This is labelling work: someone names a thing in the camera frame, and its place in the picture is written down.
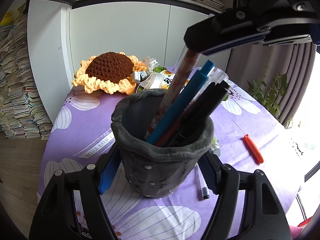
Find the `green crocheted flower stem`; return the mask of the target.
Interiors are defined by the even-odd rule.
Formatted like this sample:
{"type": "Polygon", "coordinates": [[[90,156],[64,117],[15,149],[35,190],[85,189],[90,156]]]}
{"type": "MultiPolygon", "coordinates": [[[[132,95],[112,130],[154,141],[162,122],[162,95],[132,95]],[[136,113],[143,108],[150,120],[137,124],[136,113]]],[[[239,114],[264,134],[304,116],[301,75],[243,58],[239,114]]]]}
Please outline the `green crocheted flower stem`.
{"type": "Polygon", "coordinates": [[[161,73],[161,72],[164,71],[164,70],[167,70],[167,68],[158,66],[158,67],[153,68],[152,71],[153,71],[153,72],[156,72],[156,73],[161,73]]]}

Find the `white cabinet with shelves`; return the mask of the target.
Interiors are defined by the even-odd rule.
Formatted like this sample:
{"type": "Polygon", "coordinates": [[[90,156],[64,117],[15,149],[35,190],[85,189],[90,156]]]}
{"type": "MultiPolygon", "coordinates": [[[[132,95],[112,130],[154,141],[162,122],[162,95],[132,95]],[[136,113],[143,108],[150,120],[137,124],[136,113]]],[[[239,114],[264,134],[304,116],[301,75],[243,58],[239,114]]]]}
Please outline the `white cabinet with shelves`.
{"type": "Polygon", "coordinates": [[[82,60],[123,51],[173,66],[186,29],[214,13],[190,0],[30,0],[29,59],[50,120],[56,119],[82,60]]]}

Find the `tall stack of books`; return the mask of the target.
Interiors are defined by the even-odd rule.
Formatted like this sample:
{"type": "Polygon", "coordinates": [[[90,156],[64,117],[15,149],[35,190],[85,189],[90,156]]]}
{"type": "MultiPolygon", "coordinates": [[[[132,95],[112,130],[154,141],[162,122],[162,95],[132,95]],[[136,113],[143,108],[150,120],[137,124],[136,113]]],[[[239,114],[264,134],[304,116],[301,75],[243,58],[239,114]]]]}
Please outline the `tall stack of books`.
{"type": "Polygon", "coordinates": [[[27,44],[27,16],[1,27],[1,128],[7,138],[47,140],[53,127],[37,90],[27,44]]]}

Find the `black marker pen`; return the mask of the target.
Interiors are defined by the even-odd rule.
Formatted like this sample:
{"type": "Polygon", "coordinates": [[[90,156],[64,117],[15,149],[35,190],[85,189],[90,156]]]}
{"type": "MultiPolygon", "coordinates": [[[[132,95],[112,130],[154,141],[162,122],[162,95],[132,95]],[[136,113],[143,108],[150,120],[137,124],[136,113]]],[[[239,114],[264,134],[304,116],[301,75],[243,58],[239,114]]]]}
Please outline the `black marker pen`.
{"type": "Polygon", "coordinates": [[[205,120],[225,98],[228,89],[226,81],[212,82],[182,116],[177,134],[169,146],[181,147],[196,141],[203,131],[205,120]]]}

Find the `white eraser stick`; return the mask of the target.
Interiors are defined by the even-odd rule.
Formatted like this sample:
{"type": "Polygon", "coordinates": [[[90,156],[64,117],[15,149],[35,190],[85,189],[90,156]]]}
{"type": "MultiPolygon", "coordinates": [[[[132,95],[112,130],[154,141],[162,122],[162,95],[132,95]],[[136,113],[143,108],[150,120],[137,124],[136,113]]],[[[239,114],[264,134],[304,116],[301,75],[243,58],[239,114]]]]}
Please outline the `white eraser stick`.
{"type": "Polygon", "coordinates": [[[200,181],[202,198],[209,199],[210,198],[209,189],[208,189],[207,184],[206,184],[204,177],[202,175],[200,166],[198,164],[196,166],[197,166],[197,170],[198,170],[198,174],[199,174],[199,181],[200,181]]]}

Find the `red patterned pen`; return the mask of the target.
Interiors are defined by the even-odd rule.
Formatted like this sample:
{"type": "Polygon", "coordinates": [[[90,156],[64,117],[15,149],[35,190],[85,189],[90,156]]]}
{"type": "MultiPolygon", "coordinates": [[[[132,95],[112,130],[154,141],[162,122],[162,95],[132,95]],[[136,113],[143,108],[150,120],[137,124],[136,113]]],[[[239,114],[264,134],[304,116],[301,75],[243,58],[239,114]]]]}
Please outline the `red patterned pen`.
{"type": "Polygon", "coordinates": [[[168,109],[172,106],[173,102],[178,97],[183,85],[185,84],[191,71],[197,64],[200,56],[200,53],[194,52],[191,49],[188,49],[187,47],[185,47],[184,51],[182,51],[180,58],[175,64],[175,76],[171,81],[169,88],[167,89],[160,103],[160,106],[152,119],[150,126],[147,129],[145,139],[148,139],[148,137],[159,124],[161,118],[163,118],[165,113],[168,111],[168,109]]]}

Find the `red gel pen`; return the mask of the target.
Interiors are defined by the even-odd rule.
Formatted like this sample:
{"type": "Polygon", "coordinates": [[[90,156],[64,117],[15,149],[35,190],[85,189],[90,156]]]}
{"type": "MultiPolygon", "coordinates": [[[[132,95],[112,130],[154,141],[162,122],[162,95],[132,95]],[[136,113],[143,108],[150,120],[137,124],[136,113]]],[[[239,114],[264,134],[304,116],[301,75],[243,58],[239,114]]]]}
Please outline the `red gel pen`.
{"type": "Polygon", "coordinates": [[[169,147],[191,142],[196,133],[203,128],[204,121],[226,97],[229,89],[227,80],[228,75],[221,69],[214,67],[206,83],[184,109],[177,122],[155,145],[169,147]]]}

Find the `blue pen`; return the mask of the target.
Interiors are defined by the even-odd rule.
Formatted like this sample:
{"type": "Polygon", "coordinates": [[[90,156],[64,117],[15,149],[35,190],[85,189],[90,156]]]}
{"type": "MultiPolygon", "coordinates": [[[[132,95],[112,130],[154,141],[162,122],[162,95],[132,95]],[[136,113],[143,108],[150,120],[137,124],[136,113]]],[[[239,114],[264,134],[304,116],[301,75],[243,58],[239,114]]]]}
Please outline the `blue pen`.
{"type": "Polygon", "coordinates": [[[211,72],[213,67],[214,63],[208,60],[201,69],[198,69],[195,72],[186,87],[179,94],[163,118],[161,118],[157,127],[149,135],[146,142],[154,145],[157,141],[159,141],[159,139],[161,139],[164,133],[170,128],[171,125],[174,124],[174,121],[180,117],[191,100],[206,83],[208,80],[208,74],[211,72]]]}

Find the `grey curtain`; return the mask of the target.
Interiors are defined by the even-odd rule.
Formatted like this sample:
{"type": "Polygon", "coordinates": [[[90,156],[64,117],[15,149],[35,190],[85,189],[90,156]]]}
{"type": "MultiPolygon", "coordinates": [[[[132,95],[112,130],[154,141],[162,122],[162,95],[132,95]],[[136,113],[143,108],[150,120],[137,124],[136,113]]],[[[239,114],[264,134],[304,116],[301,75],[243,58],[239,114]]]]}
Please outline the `grey curtain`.
{"type": "Polygon", "coordinates": [[[316,56],[312,42],[276,46],[244,45],[232,49],[226,72],[282,125],[300,106],[316,56]]]}

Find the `orange utility knife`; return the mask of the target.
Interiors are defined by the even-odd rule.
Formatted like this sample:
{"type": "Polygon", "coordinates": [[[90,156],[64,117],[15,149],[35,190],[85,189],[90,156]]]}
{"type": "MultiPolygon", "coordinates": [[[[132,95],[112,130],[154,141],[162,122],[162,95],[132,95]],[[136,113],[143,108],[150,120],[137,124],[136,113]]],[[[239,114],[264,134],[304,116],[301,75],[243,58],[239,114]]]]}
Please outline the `orange utility knife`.
{"type": "Polygon", "coordinates": [[[248,134],[246,134],[239,126],[236,122],[234,122],[234,124],[236,125],[236,127],[243,133],[243,137],[242,140],[245,144],[245,146],[247,147],[247,149],[249,150],[251,156],[253,157],[253,159],[255,160],[255,162],[257,164],[262,164],[264,162],[263,156],[261,155],[259,148],[255,145],[255,143],[253,142],[253,140],[249,137],[248,134]]]}

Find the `green potted plant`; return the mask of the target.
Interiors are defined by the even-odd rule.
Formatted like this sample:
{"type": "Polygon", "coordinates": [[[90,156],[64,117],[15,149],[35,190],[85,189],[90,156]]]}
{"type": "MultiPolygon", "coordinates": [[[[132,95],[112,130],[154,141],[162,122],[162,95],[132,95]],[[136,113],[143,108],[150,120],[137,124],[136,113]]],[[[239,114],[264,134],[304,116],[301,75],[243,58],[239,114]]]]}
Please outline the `green potted plant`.
{"type": "Polygon", "coordinates": [[[299,45],[264,47],[260,76],[247,81],[248,92],[285,128],[293,125],[300,105],[301,57],[299,45]]]}

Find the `purple floral tablecloth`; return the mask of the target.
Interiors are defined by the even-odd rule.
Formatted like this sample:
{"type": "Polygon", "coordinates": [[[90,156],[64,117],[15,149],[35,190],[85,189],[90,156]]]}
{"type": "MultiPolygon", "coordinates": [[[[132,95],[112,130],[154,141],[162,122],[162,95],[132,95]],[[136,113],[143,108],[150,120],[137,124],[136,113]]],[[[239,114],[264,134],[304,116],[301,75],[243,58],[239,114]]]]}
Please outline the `purple floral tablecloth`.
{"type": "MultiPolygon", "coordinates": [[[[288,211],[304,180],[295,144],[285,128],[243,89],[231,83],[228,95],[211,116],[214,134],[222,144],[220,160],[240,171],[263,170],[288,211]],[[251,156],[234,122],[259,148],[262,164],[251,156]]],[[[38,196],[56,170],[80,171],[109,151],[114,143],[111,115],[123,97],[100,91],[87,94],[80,86],[70,91],[47,142],[38,196]]],[[[202,198],[199,174],[193,169],[173,194],[161,199],[143,197],[120,168],[101,200],[119,239],[200,239],[217,196],[202,198]]]]}

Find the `translucent white ribbon bow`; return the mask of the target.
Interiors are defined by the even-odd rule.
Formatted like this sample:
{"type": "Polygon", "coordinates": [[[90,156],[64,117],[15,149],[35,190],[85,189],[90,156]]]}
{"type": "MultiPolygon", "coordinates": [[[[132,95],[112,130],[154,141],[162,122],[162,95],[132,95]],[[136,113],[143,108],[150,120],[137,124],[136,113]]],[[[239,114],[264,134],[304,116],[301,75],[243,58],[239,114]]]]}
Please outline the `translucent white ribbon bow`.
{"type": "Polygon", "coordinates": [[[146,65],[146,70],[135,70],[131,74],[132,81],[136,84],[136,93],[147,89],[161,88],[163,75],[153,72],[153,68],[161,66],[155,58],[146,57],[142,61],[146,65]]]}

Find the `grey felt pen holder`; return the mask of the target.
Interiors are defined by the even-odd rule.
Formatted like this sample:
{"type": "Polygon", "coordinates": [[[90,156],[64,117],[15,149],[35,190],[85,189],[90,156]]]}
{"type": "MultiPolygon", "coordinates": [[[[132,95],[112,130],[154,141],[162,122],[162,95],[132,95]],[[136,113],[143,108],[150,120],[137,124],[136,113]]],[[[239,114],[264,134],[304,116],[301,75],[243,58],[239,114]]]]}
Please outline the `grey felt pen holder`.
{"type": "Polygon", "coordinates": [[[165,197],[179,187],[209,150],[214,133],[213,122],[207,118],[199,128],[187,128],[187,140],[180,147],[147,143],[146,130],[164,94],[163,89],[148,89],[128,95],[111,116],[125,177],[135,191],[151,198],[165,197]]]}

